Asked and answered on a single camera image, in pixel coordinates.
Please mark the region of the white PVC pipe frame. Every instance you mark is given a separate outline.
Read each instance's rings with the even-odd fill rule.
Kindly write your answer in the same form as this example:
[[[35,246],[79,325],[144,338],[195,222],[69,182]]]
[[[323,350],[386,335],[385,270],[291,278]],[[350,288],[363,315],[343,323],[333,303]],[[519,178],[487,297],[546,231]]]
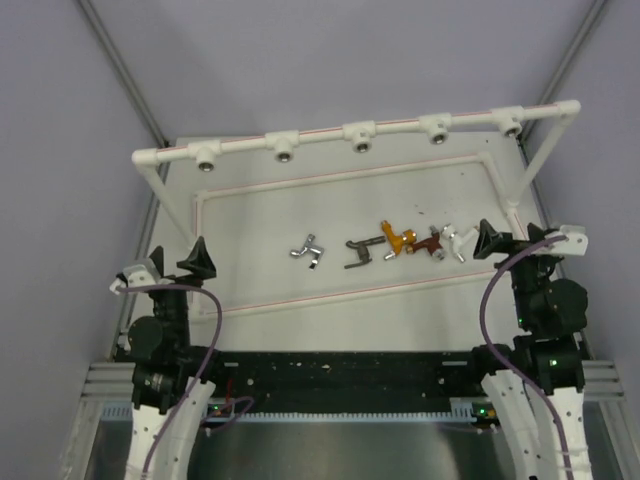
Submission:
[[[518,239],[530,186],[575,100],[140,149],[173,273],[203,239],[231,316],[311,309],[489,278],[471,256],[487,219]]]

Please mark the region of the dark grey faucet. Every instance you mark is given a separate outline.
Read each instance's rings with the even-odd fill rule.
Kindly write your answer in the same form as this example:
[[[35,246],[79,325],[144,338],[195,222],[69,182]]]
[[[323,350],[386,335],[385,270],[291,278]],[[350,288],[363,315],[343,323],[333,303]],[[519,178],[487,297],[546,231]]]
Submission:
[[[351,263],[345,265],[345,269],[353,269],[362,267],[372,262],[371,254],[369,252],[369,248],[374,245],[384,244],[386,242],[386,238],[384,236],[376,236],[366,240],[360,241],[352,241],[348,240],[345,243],[345,246],[351,250],[354,250],[358,256],[358,261],[355,263]]]

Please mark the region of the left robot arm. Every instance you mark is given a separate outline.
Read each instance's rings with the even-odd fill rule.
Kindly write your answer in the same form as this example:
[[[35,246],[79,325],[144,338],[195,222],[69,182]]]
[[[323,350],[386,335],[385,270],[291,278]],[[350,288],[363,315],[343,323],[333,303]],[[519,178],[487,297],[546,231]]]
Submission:
[[[200,293],[217,275],[203,237],[177,267],[186,273],[165,274],[157,247],[112,286],[117,293],[144,293],[153,303],[152,313],[134,320],[127,333],[134,362],[127,479],[185,479],[207,400],[226,387],[225,370],[211,363],[214,347],[191,344],[187,293]]]

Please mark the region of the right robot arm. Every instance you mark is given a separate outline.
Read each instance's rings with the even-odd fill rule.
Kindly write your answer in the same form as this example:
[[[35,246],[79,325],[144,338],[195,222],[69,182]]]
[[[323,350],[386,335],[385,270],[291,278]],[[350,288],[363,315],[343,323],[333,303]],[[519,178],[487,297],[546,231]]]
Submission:
[[[567,256],[588,248],[584,228],[562,225],[528,236],[479,224],[476,260],[503,255],[479,306],[483,345],[472,351],[469,388],[488,396],[506,437],[518,479],[590,479],[593,476],[583,406],[585,373],[576,333],[586,327],[588,293],[579,283],[555,278]],[[512,346],[490,338],[487,308],[498,281],[508,275],[518,327]]]

